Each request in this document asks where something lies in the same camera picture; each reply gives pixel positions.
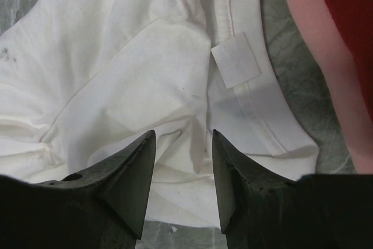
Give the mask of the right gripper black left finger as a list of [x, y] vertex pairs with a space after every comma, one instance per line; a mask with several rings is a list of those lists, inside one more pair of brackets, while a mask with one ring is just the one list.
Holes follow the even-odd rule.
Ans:
[[1, 177], [2, 248], [134, 248], [142, 237], [156, 134], [60, 181]]

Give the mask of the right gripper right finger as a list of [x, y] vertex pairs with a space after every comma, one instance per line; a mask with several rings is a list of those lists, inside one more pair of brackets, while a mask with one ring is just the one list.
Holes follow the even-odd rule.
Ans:
[[221, 232], [228, 248], [372, 247], [372, 176], [282, 177], [212, 139]]

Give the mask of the cream white t-shirt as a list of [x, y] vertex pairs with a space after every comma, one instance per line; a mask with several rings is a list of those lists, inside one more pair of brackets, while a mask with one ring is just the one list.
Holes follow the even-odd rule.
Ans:
[[297, 180], [319, 149], [267, 54], [260, 0], [39, 0], [1, 35], [1, 173], [60, 180], [157, 138], [147, 220], [219, 227], [212, 133]]

